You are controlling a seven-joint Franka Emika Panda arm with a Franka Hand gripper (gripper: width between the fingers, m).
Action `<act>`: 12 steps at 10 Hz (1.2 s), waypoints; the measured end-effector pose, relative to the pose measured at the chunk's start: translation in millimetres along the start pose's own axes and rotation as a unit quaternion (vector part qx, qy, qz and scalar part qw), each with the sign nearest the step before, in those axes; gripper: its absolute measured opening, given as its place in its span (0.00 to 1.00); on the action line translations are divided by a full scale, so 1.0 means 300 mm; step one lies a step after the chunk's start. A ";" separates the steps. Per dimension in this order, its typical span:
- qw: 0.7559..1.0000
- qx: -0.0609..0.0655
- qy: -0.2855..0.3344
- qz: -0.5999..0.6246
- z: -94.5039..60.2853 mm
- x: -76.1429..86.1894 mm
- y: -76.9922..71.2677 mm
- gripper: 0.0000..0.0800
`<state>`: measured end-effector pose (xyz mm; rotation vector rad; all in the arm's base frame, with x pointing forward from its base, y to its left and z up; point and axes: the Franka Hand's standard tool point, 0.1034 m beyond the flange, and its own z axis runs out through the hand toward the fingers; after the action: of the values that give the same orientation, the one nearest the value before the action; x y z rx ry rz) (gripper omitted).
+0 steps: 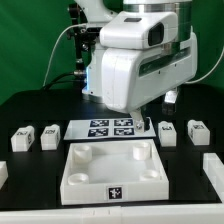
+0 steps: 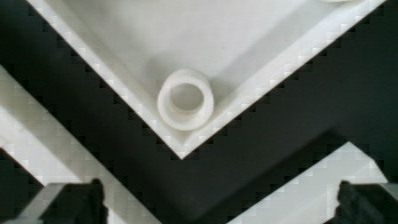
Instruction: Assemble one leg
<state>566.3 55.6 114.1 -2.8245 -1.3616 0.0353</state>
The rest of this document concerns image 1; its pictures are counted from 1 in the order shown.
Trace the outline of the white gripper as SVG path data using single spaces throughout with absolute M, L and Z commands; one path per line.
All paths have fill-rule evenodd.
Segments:
M 162 112 L 173 115 L 179 90 L 175 87 L 193 78 L 197 70 L 197 38 L 194 32 L 180 43 L 180 50 L 163 62 L 161 46 L 149 50 L 108 48 L 102 58 L 102 96 L 110 109 L 132 113 L 137 132 L 150 129 L 150 121 L 141 109 L 153 99 L 167 93 Z

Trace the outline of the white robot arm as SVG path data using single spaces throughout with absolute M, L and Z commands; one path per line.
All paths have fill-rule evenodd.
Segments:
M 192 79 L 197 71 L 197 37 L 192 0 L 123 0 L 123 10 L 103 0 L 75 0 L 97 32 L 83 93 L 112 111 L 129 114 L 134 128 L 149 128 L 144 106 Z

